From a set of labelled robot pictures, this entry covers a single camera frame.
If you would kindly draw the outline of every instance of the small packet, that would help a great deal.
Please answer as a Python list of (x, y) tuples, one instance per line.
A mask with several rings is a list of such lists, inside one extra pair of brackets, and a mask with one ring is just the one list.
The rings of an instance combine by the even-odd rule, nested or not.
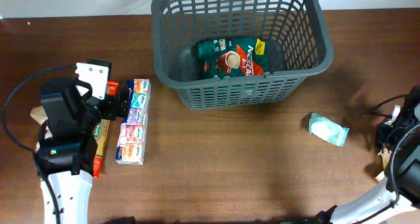
[(131, 100), (131, 108), (144, 109), (148, 103), (147, 94), (144, 93), (133, 93), (133, 99)]
[(145, 111), (138, 108), (130, 108), (129, 115), (127, 116), (127, 125), (142, 125)]
[(312, 113), (309, 120), (309, 133), (313, 133), (319, 138), (337, 146), (344, 146), (349, 128), (341, 127), (341, 125)]
[(263, 75), (270, 71), (268, 49), (256, 37), (206, 39), (194, 47), (203, 79)]
[(114, 81), (108, 81), (106, 83), (106, 93), (109, 95), (117, 95), (119, 83)]
[(117, 153), (115, 155), (115, 160), (118, 164), (143, 164), (144, 143), (142, 140), (146, 136), (142, 133), (140, 140), (133, 139), (135, 128), (136, 126), (126, 125), (125, 123), (121, 124), (121, 132), (117, 142)]
[(149, 94), (150, 81), (149, 79), (134, 79), (134, 92)]

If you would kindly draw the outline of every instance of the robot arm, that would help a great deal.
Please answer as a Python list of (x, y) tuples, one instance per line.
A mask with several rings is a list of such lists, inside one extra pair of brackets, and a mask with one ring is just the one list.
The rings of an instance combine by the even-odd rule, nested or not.
[[(56, 78), (41, 88), (48, 120), (41, 126), (34, 159), (43, 178), (46, 224), (87, 223), (97, 148), (93, 130), (101, 119), (115, 120), (128, 113), (128, 89), (118, 97), (106, 94), (110, 63), (90, 60), (76, 66), (78, 79)], [(48, 139), (46, 126), (52, 134)]]
[[(48, 176), (60, 210), (61, 224), (87, 224), (92, 179), (92, 175), (86, 171), (80, 171), (78, 175), (72, 175), (71, 171), (62, 171)], [(45, 224), (56, 223), (53, 200), (45, 181), (41, 182), (41, 189), (44, 197)]]
[[(356, 200), (339, 206), (334, 209), (330, 222), (333, 224), (357, 223), (378, 211), (386, 208), (395, 200), (395, 192), (387, 190), (387, 178), (384, 178), (379, 184)], [(404, 212), (414, 211), (411, 201), (401, 196), (398, 203), (393, 208), (388, 208), (384, 212), (365, 221), (366, 224), (377, 224), (389, 219), (395, 215)]]

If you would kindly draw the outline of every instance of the gray plastic basket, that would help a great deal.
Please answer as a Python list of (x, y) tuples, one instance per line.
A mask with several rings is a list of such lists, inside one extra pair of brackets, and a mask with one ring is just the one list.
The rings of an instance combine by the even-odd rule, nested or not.
[[(153, 0), (152, 15), (155, 73), (193, 109), (281, 101), (333, 61), (318, 0)], [(266, 41), (270, 74), (200, 79), (192, 46), (237, 36)]]

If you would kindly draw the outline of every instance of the dark wooden surface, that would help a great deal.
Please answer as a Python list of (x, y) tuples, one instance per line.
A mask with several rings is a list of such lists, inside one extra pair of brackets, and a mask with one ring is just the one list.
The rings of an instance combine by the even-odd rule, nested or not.
[[(376, 184), (371, 174), (380, 162), (368, 144), (381, 119), (358, 119), (357, 108), (407, 93), (420, 79), (420, 10), (325, 11), (325, 18), (335, 51), (329, 70), (281, 103), (203, 111), (183, 106), (154, 76), (151, 16), (0, 20), (0, 103), (30, 74), (89, 58), (111, 61), (113, 80), (152, 80), (145, 165), (116, 164), (121, 120), (112, 123), (89, 199), (90, 223), (126, 215), (165, 221), (314, 215)], [(10, 129), (26, 145), (36, 142), (29, 113), (39, 105), (39, 87), (59, 75), (71, 72), (35, 80), (10, 105)], [(310, 112), (350, 126), (343, 148), (308, 133)], [(32, 158), (3, 131), (0, 172), (0, 222), (41, 223)], [(407, 213), (391, 222), (419, 217)]]

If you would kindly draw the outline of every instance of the green coffee packet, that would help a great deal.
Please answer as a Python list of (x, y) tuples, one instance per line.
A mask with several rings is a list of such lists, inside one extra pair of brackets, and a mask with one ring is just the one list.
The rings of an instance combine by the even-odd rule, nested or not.
[(208, 39), (196, 44), (203, 79), (268, 72), (268, 44), (255, 37)]

